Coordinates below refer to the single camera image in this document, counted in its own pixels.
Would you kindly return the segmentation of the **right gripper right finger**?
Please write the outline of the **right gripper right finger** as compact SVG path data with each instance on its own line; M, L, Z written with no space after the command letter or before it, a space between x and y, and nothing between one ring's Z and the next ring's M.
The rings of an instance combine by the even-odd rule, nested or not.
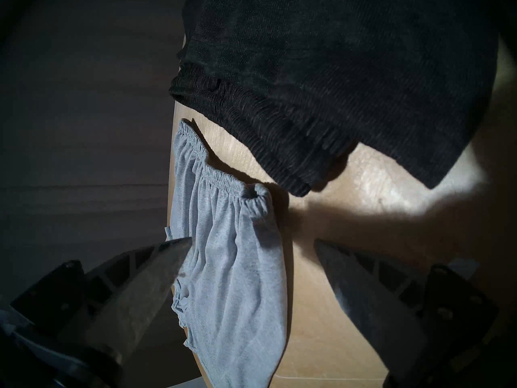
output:
M449 265L436 263L422 274L396 259L322 239L314 249L341 309L388 376L438 376L484 338L499 313Z

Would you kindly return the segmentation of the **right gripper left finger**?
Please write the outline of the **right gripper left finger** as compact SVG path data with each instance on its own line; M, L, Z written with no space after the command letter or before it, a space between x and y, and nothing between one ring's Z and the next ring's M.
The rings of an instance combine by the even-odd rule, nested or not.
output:
M116 255L85 273L71 260L10 303L10 334L41 348L107 350L122 363L161 309L192 247L184 237Z

